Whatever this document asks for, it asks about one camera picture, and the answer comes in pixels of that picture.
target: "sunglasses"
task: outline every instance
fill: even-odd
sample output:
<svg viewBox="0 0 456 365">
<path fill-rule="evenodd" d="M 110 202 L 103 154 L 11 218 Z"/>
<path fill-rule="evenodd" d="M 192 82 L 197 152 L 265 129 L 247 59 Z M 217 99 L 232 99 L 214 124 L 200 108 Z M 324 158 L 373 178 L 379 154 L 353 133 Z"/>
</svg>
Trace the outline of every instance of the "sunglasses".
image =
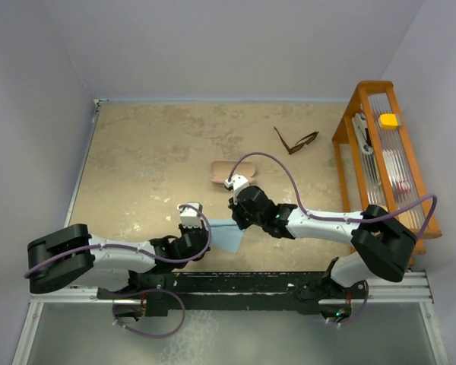
<svg viewBox="0 0 456 365">
<path fill-rule="evenodd" d="M 292 148 L 290 148 L 287 143 L 284 141 L 284 139 L 282 138 L 282 136 L 280 135 L 279 131 L 277 130 L 277 128 L 275 128 L 275 131 L 277 132 L 277 134 L 279 135 L 279 138 L 280 138 L 280 141 L 282 142 L 283 146 L 286 148 L 287 152 L 289 154 L 295 154 L 298 150 L 300 150 L 301 148 L 303 148 L 305 145 L 311 143 L 312 141 L 314 141 L 316 139 L 316 137 L 318 136 L 319 132 L 313 132 L 313 133 L 310 133 L 308 134 L 306 137 L 302 137 L 301 139 L 299 139 L 297 142 L 296 142 L 296 145 Z"/>
</svg>

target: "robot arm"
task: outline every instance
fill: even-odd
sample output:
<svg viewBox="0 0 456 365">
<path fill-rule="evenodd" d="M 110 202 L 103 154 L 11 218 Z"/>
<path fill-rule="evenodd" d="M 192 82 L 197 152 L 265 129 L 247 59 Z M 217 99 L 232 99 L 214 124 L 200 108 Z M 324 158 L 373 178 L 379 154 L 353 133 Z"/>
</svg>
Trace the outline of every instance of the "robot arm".
<svg viewBox="0 0 456 365">
<path fill-rule="evenodd" d="M 370 205 L 365 211 L 333 213 L 317 211 L 319 217 L 340 217 L 342 221 L 321 221 L 310 218 L 297 205 L 274 204 L 257 186 L 240 175 L 225 182 L 233 190 L 229 208 L 239 229 L 256 225 L 276 238 L 319 238 L 354 246 L 356 252 L 334 259 L 326 276 L 341 287 L 378 276 L 388 281 L 402 281 L 413 248 L 415 235 L 399 221 L 350 223 L 347 218 L 375 218 L 388 212 Z"/>
<path fill-rule="evenodd" d="M 202 211 L 198 203 L 189 205 Z M 82 252 L 67 255 L 61 261 L 45 265 L 30 275 L 30 292 L 49 293 L 67 285 L 102 287 L 118 292 L 135 288 L 136 274 L 162 274 L 184 268 L 187 262 L 163 262 L 139 250 L 165 259 L 187 259 L 198 254 L 207 243 L 202 219 L 192 209 L 180 209 L 180 237 L 165 236 L 140 243 L 105 240 L 90 235 L 85 224 L 75 224 L 34 240 L 27 247 L 29 267 L 71 249 L 90 246 Z M 122 246 L 123 249 L 108 247 Z"/>
</svg>

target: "light purple wall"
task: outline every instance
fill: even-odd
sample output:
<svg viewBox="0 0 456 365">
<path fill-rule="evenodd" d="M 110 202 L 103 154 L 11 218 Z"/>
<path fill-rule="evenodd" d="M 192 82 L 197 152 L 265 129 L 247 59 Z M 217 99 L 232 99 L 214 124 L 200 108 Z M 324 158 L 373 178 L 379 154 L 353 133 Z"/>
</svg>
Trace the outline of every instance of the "light purple wall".
<svg viewBox="0 0 456 365">
<path fill-rule="evenodd" d="M 423 0 L 43 0 L 94 97 L 347 100 Z"/>
<path fill-rule="evenodd" d="M 384 79 L 394 82 L 427 186 L 439 196 L 443 237 L 427 241 L 418 263 L 456 363 L 456 0 L 424 2 Z"/>
<path fill-rule="evenodd" d="M 0 0 L 0 365 L 27 311 L 27 244 L 62 227 L 93 115 L 40 0 Z"/>
</svg>

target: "yellow object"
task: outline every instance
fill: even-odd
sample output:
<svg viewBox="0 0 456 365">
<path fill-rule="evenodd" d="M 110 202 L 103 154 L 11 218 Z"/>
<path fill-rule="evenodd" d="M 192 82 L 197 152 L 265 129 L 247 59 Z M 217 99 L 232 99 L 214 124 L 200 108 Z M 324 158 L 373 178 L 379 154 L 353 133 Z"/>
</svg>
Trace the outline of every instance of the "yellow object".
<svg viewBox="0 0 456 365">
<path fill-rule="evenodd" d="M 395 114 L 381 114 L 378 123 L 383 129 L 397 129 L 401 126 L 400 118 Z"/>
</svg>

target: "wooden rack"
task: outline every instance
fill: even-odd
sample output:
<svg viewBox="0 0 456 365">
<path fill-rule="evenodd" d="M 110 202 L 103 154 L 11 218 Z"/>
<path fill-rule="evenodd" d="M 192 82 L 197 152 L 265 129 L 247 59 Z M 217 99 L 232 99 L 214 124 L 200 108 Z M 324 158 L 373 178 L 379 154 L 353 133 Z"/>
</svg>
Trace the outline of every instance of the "wooden rack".
<svg viewBox="0 0 456 365">
<path fill-rule="evenodd" d="M 360 152 L 353 128 L 352 118 L 356 113 L 361 112 L 365 114 L 368 124 L 369 137 L 373 147 L 371 157 Z M 382 113 L 393 113 L 400 117 L 401 126 L 391 131 L 382 129 L 377 123 L 378 116 Z M 377 204 L 388 211 L 396 211 L 407 205 L 408 202 L 427 194 L 404 117 L 394 93 L 394 85 L 390 81 L 360 82 L 333 135 L 343 208 L 345 211 L 351 211 L 340 152 L 341 144 L 349 144 L 351 148 L 362 209 L 365 209 L 368 204 Z M 397 189 L 402 180 L 405 180 L 406 186 L 410 187 L 410 190 L 405 193 L 402 193 L 401 190 L 399 192 Z M 423 218 L 429 212 L 430 205 L 430 201 L 424 202 L 422 207 L 416 207 L 412 211 L 400 214 L 397 218 L 407 228 L 417 233 Z M 432 217 L 423 238 L 430 239 L 441 235 L 437 220 Z M 425 252 L 426 247 L 420 240 L 416 244 L 414 253 L 419 255 Z"/>
</svg>

